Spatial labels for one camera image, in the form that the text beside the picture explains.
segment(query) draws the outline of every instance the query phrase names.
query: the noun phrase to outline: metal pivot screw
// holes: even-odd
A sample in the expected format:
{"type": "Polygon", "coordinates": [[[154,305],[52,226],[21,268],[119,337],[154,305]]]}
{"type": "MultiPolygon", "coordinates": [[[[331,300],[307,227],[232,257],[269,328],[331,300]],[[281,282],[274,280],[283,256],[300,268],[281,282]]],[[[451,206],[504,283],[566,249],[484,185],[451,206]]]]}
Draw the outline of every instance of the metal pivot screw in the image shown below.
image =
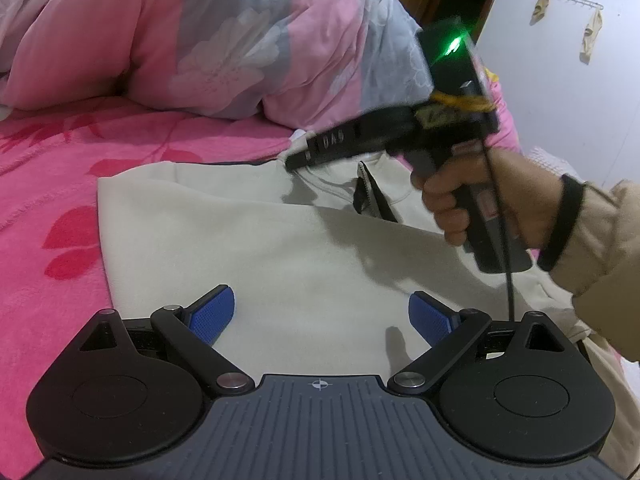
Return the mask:
{"type": "Polygon", "coordinates": [[[419,388],[426,380],[424,375],[418,372],[400,372],[394,375],[394,382],[403,388],[419,388]]]}
{"type": "Polygon", "coordinates": [[[220,388],[236,392],[249,384],[249,377],[240,372],[227,372],[218,376],[216,382],[220,388]]]}

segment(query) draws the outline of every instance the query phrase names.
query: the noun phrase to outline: red leaf pattern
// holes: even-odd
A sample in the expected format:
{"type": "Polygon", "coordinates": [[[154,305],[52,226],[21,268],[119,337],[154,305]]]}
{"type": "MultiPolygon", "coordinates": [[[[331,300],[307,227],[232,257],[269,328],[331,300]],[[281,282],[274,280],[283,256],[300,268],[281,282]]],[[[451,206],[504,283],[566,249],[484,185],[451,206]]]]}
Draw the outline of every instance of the red leaf pattern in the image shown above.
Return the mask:
{"type": "Polygon", "coordinates": [[[92,165],[87,173],[95,176],[113,176],[140,164],[142,160],[136,158],[104,158],[92,165]]]}
{"type": "Polygon", "coordinates": [[[64,125],[62,121],[56,121],[55,123],[47,124],[33,136],[33,139],[31,139],[31,143],[29,144],[29,146],[33,146],[34,144],[42,142],[45,139],[49,139],[49,137],[53,137],[59,133],[62,133],[63,129],[64,125]]]}
{"type": "Polygon", "coordinates": [[[170,160],[172,162],[202,162],[202,158],[192,152],[185,152],[184,150],[173,150],[167,148],[160,157],[160,160],[170,160]]]}
{"type": "Polygon", "coordinates": [[[101,139],[104,138],[100,133],[100,128],[98,127],[98,124],[95,121],[95,117],[92,116],[91,114],[78,115],[78,117],[76,117],[75,119],[73,119],[73,121],[71,121],[69,129],[77,130],[78,128],[84,128],[85,126],[89,128],[89,131],[92,134],[94,134],[94,136],[100,137],[101,139]]]}
{"type": "Polygon", "coordinates": [[[71,249],[56,256],[44,270],[54,280],[72,280],[87,272],[100,258],[100,247],[71,249]]]}
{"type": "Polygon", "coordinates": [[[99,243],[98,211],[80,206],[64,213],[52,225],[42,244],[43,249],[94,246],[99,243]]]}
{"type": "Polygon", "coordinates": [[[8,140],[0,145],[0,153],[6,153],[14,146],[20,144],[23,140],[28,139],[32,134],[41,129],[43,124],[30,124],[29,126],[25,126],[23,129],[18,130],[14,134],[8,137],[8,140]]]}

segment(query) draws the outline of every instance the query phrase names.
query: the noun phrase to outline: person's hand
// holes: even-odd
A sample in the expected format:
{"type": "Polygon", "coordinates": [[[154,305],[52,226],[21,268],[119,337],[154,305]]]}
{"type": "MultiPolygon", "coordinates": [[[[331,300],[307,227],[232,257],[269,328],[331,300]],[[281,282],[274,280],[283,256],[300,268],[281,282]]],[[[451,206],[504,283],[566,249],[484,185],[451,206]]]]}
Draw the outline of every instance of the person's hand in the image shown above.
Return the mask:
{"type": "MultiPolygon", "coordinates": [[[[543,248],[558,214],[562,181],[517,153],[493,149],[489,154],[508,224],[515,225],[528,247],[543,248]]],[[[452,191],[463,184],[489,182],[484,155],[457,156],[426,181],[415,173],[412,173],[411,181],[422,191],[422,201],[434,213],[436,224],[444,231],[447,242],[462,245],[466,240],[469,215],[466,210],[456,208],[452,191]]]]}

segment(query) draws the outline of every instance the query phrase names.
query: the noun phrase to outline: white wall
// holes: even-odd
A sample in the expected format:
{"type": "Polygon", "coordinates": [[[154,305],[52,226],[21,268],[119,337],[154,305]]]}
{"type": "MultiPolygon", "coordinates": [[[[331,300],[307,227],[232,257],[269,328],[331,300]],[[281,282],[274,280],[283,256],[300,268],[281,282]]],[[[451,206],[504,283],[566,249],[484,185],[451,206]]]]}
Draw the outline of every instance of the white wall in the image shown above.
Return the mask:
{"type": "Polygon", "coordinates": [[[525,152],[541,146],[606,186],[640,182],[640,0],[593,0],[604,24],[589,65],[579,53],[593,9],[551,0],[529,25],[536,1],[495,0],[478,41],[525,152]]]}

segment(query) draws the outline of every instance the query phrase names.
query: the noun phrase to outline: pink blanket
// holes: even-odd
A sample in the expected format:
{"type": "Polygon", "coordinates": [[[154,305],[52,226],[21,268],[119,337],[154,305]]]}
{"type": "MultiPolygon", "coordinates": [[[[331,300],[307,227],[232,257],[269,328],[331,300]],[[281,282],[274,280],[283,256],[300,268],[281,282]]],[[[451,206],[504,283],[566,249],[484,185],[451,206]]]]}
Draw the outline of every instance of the pink blanket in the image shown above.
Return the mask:
{"type": "Polygon", "coordinates": [[[94,312],[111,304],[100,257],[96,179],[172,160],[275,155],[291,130],[155,112],[96,98],[0,121],[0,472],[41,455],[24,407],[34,384],[94,312]]]}

